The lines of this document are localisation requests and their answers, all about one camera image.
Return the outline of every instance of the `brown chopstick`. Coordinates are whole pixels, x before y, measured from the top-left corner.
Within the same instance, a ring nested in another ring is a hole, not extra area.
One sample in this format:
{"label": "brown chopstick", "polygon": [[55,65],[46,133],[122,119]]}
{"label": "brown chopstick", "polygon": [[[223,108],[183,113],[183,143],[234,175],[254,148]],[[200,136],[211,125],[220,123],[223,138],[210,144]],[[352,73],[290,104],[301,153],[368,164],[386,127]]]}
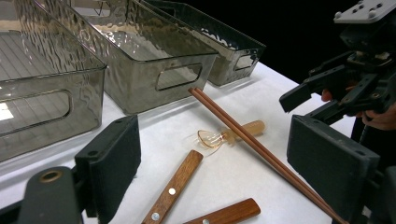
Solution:
{"label": "brown chopstick", "polygon": [[200,101],[206,108],[223,121],[231,130],[233,130],[241,139],[250,145],[257,153],[265,158],[282,176],[288,180],[295,188],[303,193],[309,200],[316,204],[323,212],[329,215],[340,224],[348,222],[339,217],[332,208],[309,186],[305,184],[295,173],[293,173],[285,164],[283,164],[276,156],[274,156],[266,147],[264,147],[256,138],[248,133],[241,125],[239,125],[231,116],[222,110],[215,102],[213,102],[203,91],[198,88],[190,88],[189,92]]}

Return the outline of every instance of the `table surface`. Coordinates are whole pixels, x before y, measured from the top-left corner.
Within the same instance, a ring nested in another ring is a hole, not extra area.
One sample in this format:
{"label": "table surface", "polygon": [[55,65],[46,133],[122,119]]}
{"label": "table surface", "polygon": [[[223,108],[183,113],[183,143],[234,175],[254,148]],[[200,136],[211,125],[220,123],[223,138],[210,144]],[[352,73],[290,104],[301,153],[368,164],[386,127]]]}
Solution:
{"label": "table surface", "polygon": [[[241,125],[264,121],[266,129],[257,140],[294,172],[286,156],[291,116],[305,115],[323,105],[313,94],[309,101],[285,113],[279,98],[295,86],[258,63],[250,77],[221,87],[207,83],[204,92]],[[73,167],[76,153],[111,121],[124,116],[105,94],[100,128],[0,163],[0,208],[23,198],[32,175],[53,166]],[[183,223],[248,198],[255,200],[261,213],[243,223],[332,223],[245,142],[225,143],[213,154],[198,147],[198,130],[217,132],[225,125],[193,96],[143,112],[138,120],[141,164],[111,223],[141,223],[192,149],[203,153],[204,159],[164,223]],[[353,122],[354,118],[345,117],[332,127],[350,136]],[[85,223],[98,223],[96,218],[83,216]]]}

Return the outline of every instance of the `black background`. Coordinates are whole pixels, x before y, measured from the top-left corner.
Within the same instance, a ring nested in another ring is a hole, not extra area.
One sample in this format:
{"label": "black background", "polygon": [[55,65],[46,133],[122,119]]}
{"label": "black background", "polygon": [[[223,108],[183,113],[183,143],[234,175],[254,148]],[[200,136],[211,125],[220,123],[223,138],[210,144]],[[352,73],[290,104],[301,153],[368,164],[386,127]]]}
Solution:
{"label": "black background", "polygon": [[333,22],[337,11],[358,1],[197,1],[186,3],[266,46],[260,62],[301,83],[308,71],[348,48],[339,35],[345,24]]}

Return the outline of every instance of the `knife handle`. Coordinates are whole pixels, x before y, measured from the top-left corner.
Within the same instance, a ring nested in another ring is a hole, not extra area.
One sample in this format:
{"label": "knife handle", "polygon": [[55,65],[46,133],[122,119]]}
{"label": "knife handle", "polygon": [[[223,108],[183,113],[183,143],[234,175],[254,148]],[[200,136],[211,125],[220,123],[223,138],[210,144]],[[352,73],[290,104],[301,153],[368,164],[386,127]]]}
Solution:
{"label": "knife handle", "polygon": [[166,185],[157,202],[143,220],[143,224],[161,223],[169,210],[174,205],[181,191],[189,182],[194,171],[197,169],[203,155],[195,150],[191,150],[186,159],[178,167],[172,179]]}
{"label": "knife handle", "polygon": [[210,213],[203,217],[198,217],[184,224],[232,224],[239,223],[251,217],[257,216],[261,212],[256,202],[249,198],[240,203],[235,203],[228,207],[222,208],[216,212]]}

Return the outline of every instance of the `wooden chopstick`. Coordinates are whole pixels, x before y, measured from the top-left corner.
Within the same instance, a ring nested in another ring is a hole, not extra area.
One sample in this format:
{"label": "wooden chopstick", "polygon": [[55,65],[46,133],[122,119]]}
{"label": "wooden chopstick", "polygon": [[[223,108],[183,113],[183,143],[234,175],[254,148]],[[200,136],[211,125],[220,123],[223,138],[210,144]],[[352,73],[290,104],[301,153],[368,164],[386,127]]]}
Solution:
{"label": "wooden chopstick", "polygon": [[285,164],[283,164],[276,156],[274,156],[266,147],[264,147],[256,138],[248,133],[241,125],[239,125],[231,116],[222,110],[215,102],[213,102],[203,91],[198,88],[190,88],[189,92],[200,101],[206,108],[223,121],[231,130],[233,130],[241,139],[250,145],[257,153],[265,158],[282,176],[288,180],[295,188],[303,193],[309,200],[316,204],[323,212],[329,215],[340,224],[348,222],[339,217],[332,208],[309,186],[305,184],[294,172],[292,172]]}

